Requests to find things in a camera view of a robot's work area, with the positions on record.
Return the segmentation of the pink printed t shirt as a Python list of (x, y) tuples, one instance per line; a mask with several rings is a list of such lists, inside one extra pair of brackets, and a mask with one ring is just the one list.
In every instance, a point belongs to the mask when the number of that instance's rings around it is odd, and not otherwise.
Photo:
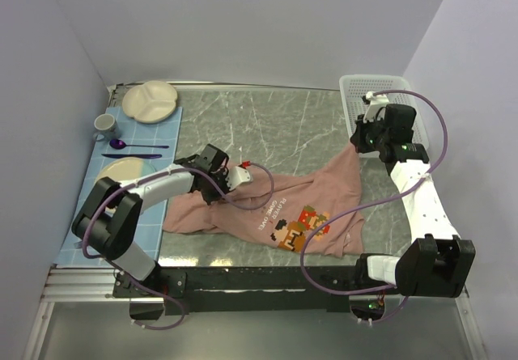
[(359, 156), (347, 145), (323, 168), (305, 175), (269, 178), (256, 167), (253, 182), (207, 205), (200, 193), (172, 199), (163, 230), (174, 234), (227, 233), (289, 252), (341, 257), (363, 252), (361, 213), (330, 219), (361, 199)]

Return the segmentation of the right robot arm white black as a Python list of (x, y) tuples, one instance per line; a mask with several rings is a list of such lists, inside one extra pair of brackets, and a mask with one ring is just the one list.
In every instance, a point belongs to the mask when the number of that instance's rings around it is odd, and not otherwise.
[(372, 294), (382, 282), (404, 296), (456, 298), (461, 294), (476, 251), (462, 239), (440, 202), (423, 145), (412, 141), (417, 113), (387, 99), (371, 101), (358, 116), (350, 141), (360, 154), (376, 152), (402, 194), (412, 243), (402, 256), (363, 254), (355, 287)]

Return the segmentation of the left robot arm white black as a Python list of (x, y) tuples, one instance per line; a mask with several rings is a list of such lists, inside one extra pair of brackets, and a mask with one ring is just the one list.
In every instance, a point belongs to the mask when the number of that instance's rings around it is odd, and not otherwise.
[(207, 203), (226, 195), (231, 191), (228, 160), (224, 151), (209, 144), (201, 154), (140, 179), (97, 180), (71, 226), (82, 241), (83, 255), (102, 258), (131, 275), (131, 285), (141, 296), (154, 295), (161, 284), (158, 263), (134, 241), (141, 214), (185, 193), (198, 191)]

